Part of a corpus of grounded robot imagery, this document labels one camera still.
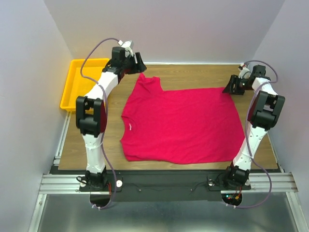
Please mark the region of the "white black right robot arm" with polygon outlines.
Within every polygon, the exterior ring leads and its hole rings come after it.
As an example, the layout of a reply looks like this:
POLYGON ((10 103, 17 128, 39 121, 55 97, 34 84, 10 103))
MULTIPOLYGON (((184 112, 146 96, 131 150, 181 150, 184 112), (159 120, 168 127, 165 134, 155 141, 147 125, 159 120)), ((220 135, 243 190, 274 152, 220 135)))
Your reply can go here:
POLYGON ((228 189, 239 189, 249 184, 255 153, 264 136, 278 122, 285 97, 273 89, 272 84, 277 81, 278 74, 269 64, 250 60, 239 65, 239 75, 232 75, 222 91, 230 95, 254 91, 246 115, 245 139, 222 177, 222 183, 228 189))

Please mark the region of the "pink t shirt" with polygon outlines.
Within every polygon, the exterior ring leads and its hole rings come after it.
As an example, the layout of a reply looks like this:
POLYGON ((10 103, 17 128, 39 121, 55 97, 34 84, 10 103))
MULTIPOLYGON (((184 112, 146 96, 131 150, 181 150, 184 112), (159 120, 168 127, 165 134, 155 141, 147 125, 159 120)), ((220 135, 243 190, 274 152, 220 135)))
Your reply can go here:
POLYGON ((234 101, 221 87, 163 90, 158 77, 143 74, 121 118, 128 161, 231 161, 245 137, 234 101))

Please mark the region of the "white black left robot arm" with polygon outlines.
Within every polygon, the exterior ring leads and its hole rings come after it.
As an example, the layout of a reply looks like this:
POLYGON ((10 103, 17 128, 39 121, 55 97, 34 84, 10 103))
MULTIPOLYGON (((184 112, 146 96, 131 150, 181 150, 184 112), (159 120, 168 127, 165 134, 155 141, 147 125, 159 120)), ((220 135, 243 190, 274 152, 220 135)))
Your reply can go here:
POLYGON ((76 99, 76 127, 80 130, 86 150, 86 172, 77 177, 80 191, 103 191, 109 186, 106 176, 106 161, 103 137, 107 126, 108 101, 111 91, 126 74, 146 70, 140 53, 134 53, 131 45, 112 48, 112 57, 102 69, 100 78, 84 96, 76 99))

